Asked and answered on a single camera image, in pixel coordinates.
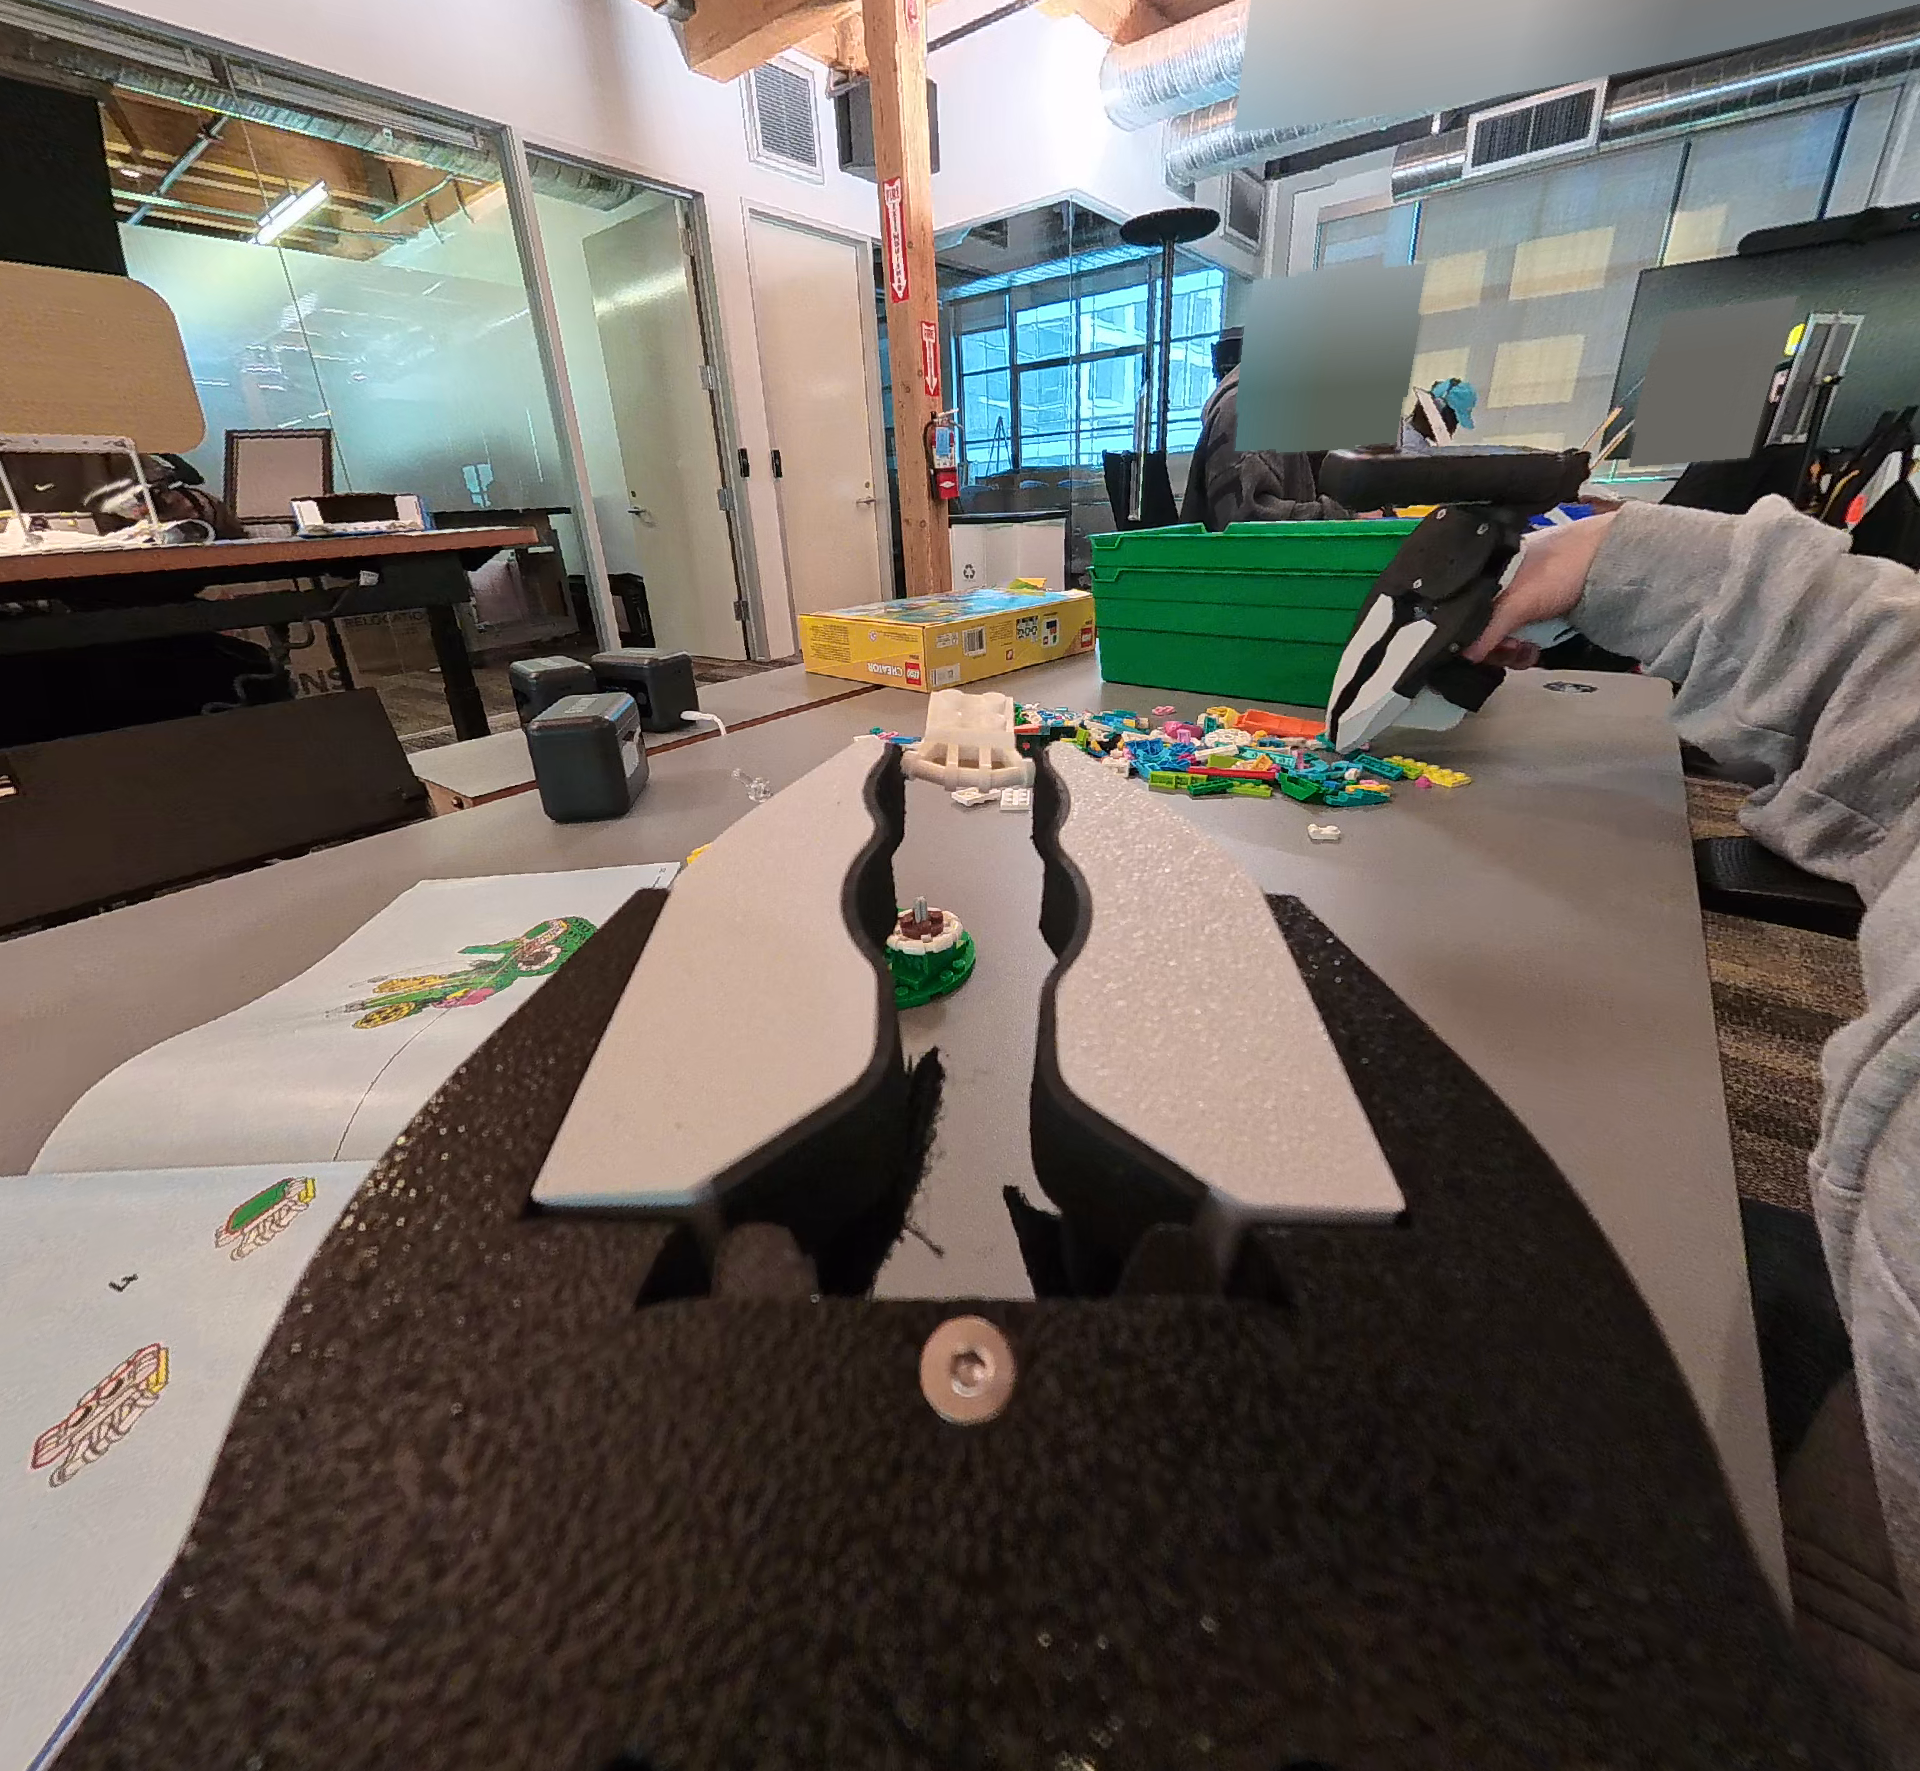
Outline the large white ribbed lego piece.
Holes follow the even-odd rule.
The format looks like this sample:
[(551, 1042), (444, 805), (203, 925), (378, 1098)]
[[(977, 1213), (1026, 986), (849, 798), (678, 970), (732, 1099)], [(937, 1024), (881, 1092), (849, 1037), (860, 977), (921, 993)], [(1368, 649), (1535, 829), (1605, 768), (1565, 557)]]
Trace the large white ribbed lego piece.
[(947, 792), (1020, 791), (1034, 778), (1034, 759), (1017, 745), (1015, 702), (957, 688), (928, 696), (923, 735), (902, 750), (900, 770)]

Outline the black monitor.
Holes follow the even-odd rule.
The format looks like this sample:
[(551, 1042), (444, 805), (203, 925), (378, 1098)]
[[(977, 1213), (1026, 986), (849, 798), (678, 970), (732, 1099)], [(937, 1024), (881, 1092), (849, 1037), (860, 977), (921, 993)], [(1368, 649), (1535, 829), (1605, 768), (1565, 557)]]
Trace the black monitor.
[(86, 94), (1, 79), (1, 262), (125, 276), (106, 128)]

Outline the person's right hand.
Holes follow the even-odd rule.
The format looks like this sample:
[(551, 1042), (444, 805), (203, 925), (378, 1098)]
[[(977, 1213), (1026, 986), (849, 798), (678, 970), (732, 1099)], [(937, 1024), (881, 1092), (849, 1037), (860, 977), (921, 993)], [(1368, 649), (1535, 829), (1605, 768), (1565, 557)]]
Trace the person's right hand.
[(1596, 552), (1614, 531), (1619, 506), (1598, 508), (1568, 525), (1532, 532), (1513, 558), (1511, 574), (1492, 606), (1488, 625), (1464, 649), (1472, 663), (1523, 672), (1540, 663), (1546, 644), (1530, 637), (1537, 625), (1565, 625), (1579, 604)]

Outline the person's grey hoodie torso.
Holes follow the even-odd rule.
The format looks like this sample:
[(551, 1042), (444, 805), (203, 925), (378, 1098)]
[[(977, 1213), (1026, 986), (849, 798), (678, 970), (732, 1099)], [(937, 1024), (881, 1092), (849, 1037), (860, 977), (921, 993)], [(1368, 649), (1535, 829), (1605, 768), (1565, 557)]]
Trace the person's grey hoodie torso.
[(1848, 871), (1863, 1014), (1823, 1052), (1814, 1227), (1853, 1365), (1785, 1468), (1801, 1635), (1884, 1768), (1916, 1768), (1917, 864), (1916, 822)]

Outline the white door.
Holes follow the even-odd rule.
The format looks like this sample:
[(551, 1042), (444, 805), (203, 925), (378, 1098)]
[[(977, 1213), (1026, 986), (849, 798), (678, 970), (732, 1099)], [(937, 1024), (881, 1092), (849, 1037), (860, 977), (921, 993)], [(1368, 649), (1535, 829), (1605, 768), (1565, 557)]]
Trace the white door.
[(802, 613), (895, 592), (882, 456), (874, 246), (745, 211), (764, 436), (750, 454), (765, 642), (797, 647)]

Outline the black flat case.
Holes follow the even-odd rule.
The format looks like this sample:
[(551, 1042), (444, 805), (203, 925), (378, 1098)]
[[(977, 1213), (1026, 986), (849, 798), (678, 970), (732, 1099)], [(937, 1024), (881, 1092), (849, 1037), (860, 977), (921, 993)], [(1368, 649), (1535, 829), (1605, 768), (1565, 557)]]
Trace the black flat case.
[(1, 930), (425, 815), (425, 784), (369, 689), (6, 749)]

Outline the person's right forearm grey sleeve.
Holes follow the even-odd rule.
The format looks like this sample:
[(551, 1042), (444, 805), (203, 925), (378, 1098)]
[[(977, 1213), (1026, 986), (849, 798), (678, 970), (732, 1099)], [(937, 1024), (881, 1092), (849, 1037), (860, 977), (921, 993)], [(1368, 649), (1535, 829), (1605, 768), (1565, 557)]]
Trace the person's right forearm grey sleeve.
[(1605, 534), (1572, 625), (1673, 682), (1680, 736), (1750, 784), (1759, 845), (1883, 897), (1916, 848), (1916, 574), (1781, 497), (1629, 504)]

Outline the stack of green plastic bins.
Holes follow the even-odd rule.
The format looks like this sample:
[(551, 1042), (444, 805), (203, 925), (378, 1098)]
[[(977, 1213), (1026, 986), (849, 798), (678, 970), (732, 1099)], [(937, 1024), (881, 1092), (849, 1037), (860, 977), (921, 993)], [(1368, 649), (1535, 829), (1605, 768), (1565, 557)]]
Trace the stack of green plastic bins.
[(1106, 532), (1090, 543), (1101, 677), (1324, 707), (1368, 595), (1417, 522)]

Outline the yellow lego box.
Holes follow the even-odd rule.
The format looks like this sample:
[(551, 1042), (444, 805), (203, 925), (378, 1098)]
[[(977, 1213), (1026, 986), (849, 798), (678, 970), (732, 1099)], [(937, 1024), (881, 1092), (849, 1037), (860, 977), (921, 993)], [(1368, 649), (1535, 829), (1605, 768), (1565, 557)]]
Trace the yellow lego box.
[(811, 675), (928, 695), (1090, 654), (1094, 600), (1085, 590), (978, 588), (802, 613), (797, 644)]

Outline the white wall vent grille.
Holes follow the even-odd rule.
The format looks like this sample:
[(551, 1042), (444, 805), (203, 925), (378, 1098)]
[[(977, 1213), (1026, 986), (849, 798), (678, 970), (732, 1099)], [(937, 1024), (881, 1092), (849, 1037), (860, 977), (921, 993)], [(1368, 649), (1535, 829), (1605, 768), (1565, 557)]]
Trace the white wall vent grille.
[(811, 66), (769, 59), (741, 77), (748, 162), (804, 182), (823, 182), (823, 93)]

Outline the silver ceiling duct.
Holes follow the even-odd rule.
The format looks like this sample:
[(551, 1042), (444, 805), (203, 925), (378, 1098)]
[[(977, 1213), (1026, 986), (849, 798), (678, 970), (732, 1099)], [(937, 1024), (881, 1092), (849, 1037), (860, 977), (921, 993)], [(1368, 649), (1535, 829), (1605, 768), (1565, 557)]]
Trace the silver ceiling duct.
[[(1418, 196), (1478, 175), (1507, 175), (1568, 154), (1642, 143), (1670, 133), (1743, 122), (1781, 110), (1853, 98), (1916, 73), (1917, 12), (1895, 9), (1856, 23), (1699, 56), (1677, 65), (1584, 79), (1504, 101), (1417, 112), (1305, 129), (1242, 129), (1235, 105), (1190, 112), (1169, 122), (1163, 162), (1170, 182), (1195, 185), (1226, 169), (1258, 168), (1266, 180), (1305, 175), (1357, 155), (1397, 155), (1394, 194)], [(1532, 110), (1572, 105), (1554, 143), (1474, 162), (1476, 133)]]
[(1115, 40), (1097, 66), (1109, 124), (1139, 131), (1207, 105), (1230, 105), (1251, 0), (1235, 0), (1134, 39)]

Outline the black soundbar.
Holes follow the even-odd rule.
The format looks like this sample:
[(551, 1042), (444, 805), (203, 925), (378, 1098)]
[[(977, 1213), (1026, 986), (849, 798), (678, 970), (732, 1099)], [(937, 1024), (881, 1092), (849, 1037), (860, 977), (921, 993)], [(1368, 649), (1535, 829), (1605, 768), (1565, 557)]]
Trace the black soundbar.
[(1853, 248), (1855, 244), (1893, 239), (1914, 234), (1917, 230), (1917, 223), (1920, 213), (1916, 201), (1869, 206), (1844, 216), (1801, 220), (1750, 230), (1750, 234), (1739, 237), (1738, 257), (1771, 257), (1785, 255), (1787, 251), (1832, 248), (1835, 244)]

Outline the light wood panel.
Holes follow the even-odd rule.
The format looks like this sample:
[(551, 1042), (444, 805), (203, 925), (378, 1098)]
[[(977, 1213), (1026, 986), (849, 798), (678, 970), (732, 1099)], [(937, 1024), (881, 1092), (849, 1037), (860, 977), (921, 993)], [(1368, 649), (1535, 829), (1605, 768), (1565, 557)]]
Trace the light wood panel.
[(202, 396), (169, 304), (134, 278), (1, 264), (1, 435), (198, 447)]

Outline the dark picture frame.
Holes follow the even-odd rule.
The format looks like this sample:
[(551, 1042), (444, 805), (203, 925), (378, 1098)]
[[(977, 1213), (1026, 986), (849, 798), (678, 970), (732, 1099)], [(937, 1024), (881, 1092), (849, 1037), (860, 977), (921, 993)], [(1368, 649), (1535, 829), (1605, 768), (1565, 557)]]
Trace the dark picture frame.
[(333, 496), (333, 435), (326, 428), (228, 429), (223, 496), (244, 525), (296, 525), (296, 506)]

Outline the white duct vent grille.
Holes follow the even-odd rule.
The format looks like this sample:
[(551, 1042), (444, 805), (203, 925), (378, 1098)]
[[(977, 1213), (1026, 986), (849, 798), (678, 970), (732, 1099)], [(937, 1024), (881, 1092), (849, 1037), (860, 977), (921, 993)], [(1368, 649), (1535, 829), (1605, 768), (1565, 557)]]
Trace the white duct vent grille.
[(1607, 91), (1605, 79), (1589, 79), (1472, 112), (1462, 176), (1502, 175), (1518, 166), (1586, 152), (1596, 143)]

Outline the black wall speaker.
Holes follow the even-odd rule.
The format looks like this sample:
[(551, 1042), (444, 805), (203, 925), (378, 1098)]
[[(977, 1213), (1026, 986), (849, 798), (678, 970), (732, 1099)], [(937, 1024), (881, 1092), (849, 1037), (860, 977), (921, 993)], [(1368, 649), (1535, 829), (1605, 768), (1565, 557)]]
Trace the black wall speaker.
[[(931, 173), (940, 169), (938, 86), (926, 79), (926, 140)], [(875, 182), (875, 124), (874, 82), (846, 79), (828, 86), (835, 122), (835, 152), (839, 171), (863, 182)]]

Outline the open lego instruction booklet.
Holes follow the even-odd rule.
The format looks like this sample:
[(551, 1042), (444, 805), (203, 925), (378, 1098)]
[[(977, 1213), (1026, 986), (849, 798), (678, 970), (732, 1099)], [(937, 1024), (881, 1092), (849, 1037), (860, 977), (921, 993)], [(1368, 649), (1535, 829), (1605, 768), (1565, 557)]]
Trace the open lego instruction booklet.
[(1, 1762), (149, 1614), (319, 1244), (470, 1054), (682, 867), (427, 880), (86, 1089), (1, 1206)]

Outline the pile of colourful lego pieces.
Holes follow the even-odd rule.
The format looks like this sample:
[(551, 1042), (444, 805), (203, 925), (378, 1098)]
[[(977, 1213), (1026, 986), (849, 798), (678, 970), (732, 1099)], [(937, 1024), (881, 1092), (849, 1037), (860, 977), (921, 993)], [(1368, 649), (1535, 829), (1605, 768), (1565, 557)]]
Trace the pile of colourful lego pieces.
[(1179, 798), (1286, 798), (1301, 808), (1369, 810), (1397, 792), (1464, 791), (1471, 775), (1369, 750), (1338, 754), (1310, 721), (1212, 705), (1191, 719), (1170, 705), (1085, 710), (1013, 705), (1015, 743), (1036, 757), (1074, 747), (1106, 771)]

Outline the black floor lamp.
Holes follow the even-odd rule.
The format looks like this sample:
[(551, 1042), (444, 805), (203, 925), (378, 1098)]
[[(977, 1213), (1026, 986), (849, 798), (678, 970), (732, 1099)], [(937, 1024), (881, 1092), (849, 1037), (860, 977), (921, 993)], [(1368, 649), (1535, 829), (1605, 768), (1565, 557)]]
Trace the black floor lamp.
[(1153, 250), (1156, 253), (1156, 278), (1153, 290), (1156, 323), (1146, 367), (1148, 442), (1141, 445), (1141, 454), (1167, 454), (1172, 285), (1176, 276), (1177, 250), (1195, 239), (1209, 237), (1214, 234), (1216, 225), (1218, 213), (1214, 210), (1179, 204), (1151, 210), (1151, 213), (1125, 220), (1120, 227), (1123, 239), (1134, 248)]

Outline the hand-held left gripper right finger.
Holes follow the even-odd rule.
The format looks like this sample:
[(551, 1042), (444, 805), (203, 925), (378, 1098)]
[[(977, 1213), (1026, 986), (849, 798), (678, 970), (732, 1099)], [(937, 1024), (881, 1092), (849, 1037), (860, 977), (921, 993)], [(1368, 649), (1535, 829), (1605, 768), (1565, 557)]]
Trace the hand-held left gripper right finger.
[(1155, 1234), (1170, 1279), (1225, 1290), (1247, 1241), (1389, 1232), (1406, 1202), (1258, 883), (1162, 801), (1053, 747), (1029, 1089), (1046, 1208), (1003, 1197), (1038, 1298), (1123, 1293)]

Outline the green round lego base assembly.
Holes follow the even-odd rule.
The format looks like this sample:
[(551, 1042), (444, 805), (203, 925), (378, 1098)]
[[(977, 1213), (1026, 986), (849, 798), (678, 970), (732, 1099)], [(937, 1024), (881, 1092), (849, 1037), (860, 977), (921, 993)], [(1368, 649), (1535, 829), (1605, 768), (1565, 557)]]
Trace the green round lego base assembly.
[(884, 963), (898, 1012), (910, 1012), (961, 988), (975, 967), (975, 942), (949, 909), (916, 897), (896, 909)]

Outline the white recycling bin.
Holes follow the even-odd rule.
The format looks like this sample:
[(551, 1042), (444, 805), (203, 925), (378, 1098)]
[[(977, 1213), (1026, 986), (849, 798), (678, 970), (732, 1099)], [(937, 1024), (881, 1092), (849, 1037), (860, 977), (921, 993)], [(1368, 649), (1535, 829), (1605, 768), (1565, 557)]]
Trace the white recycling bin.
[(1067, 583), (1067, 511), (956, 511), (947, 539), (954, 590)]

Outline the large black television screen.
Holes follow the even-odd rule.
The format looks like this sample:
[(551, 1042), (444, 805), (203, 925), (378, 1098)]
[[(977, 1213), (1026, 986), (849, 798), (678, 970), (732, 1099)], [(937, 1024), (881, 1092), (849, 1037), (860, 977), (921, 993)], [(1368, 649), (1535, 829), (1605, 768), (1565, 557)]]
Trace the large black television screen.
[(1715, 319), (1722, 330), (1766, 319), (1769, 353), (1722, 426), (1732, 456), (1806, 440), (1853, 447), (1881, 415), (1916, 408), (1917, 230), (1870, 244), (1835, 244), (1771, 257), (1706, 258), (1636, 278), (1614, 377), (1614, 407), (1636, 417), (1643, 374), (1657, 368), (1668, 319)]

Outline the brown desk with black legs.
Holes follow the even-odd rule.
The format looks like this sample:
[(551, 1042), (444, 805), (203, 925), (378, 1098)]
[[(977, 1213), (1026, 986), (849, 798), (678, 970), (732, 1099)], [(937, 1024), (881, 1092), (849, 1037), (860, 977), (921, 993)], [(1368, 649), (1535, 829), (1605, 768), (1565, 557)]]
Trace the brown desk with black legs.
[(530, 550), (525, 527), (24, 550), (1, 558), (1, 654), (137, 644), (237, 628), (327, 623), (420, 609), (458, 740), (488, 733), (457, 609), (470, 572)]

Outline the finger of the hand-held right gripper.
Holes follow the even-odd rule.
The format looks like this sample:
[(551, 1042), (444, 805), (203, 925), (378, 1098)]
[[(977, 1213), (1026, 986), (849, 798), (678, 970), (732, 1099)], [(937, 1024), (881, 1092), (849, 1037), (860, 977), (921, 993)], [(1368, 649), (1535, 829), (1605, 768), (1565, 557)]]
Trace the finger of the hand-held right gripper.
[(1430, 729), (1430, 733), (1450, 733), (1464, 719), (1464, 707), (1444, 700), (1427, 679), (1411, 693), (1401, 689), (1411, 679), (1424, 677), (1424, 660), (1434, 644), (1436, 628), (1430, 623), (1399, 625), (1389, 639), (1380, 644), (1378, 663), (1373, 674), (1355, 682), (1355, 747), (1368, 749), (1375, 740), (1389, 735), (1394, 728)]
[(1355, 682), (1373, 674), (1382, 640), (1406, 623), (1420, 623), (1420, 609), (1408, 593), (1385, 592), (1376, 593), (1355, 621), (1354, 639), (1334, 670), (1331, 698), (1326, 705), (1328, 743), (1355, 743)]

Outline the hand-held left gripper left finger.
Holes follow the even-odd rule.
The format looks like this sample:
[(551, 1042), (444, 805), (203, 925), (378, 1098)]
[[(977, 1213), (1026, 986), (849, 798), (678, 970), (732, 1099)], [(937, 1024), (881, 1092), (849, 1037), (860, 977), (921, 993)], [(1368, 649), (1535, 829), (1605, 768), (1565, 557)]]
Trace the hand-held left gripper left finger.
[(715, 1248), (785, 1230), (860, 1297), (924, 1160), (884, 942), (903, 778), (854, 740), (675, 878), (532, 1199), (636, 1215)]

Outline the wooden support post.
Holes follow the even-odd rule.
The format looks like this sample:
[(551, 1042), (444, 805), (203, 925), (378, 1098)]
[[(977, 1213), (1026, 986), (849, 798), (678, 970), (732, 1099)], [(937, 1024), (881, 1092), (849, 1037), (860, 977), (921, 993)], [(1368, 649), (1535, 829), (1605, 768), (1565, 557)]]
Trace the wooden support post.
[(867, 79), (874, 82), (875, 192), (879, 192), (879, 182), (888, 176), (903, 180), (909, 300), (905, 304), (888, 302), (884, 269), (882, 300), (893, 384), (903, 590), (917, 599), (949, 588), (947, 504), (942, 504), (931, 492), (923, 438), (928, 417), (942, 410), (942, 405), (928, 407), (921, 391), (917, 344), (919, 321), (935, 319), (938, 323), (933, 173), (926, 140), (924, 2), (860, 0), (860, 9)]

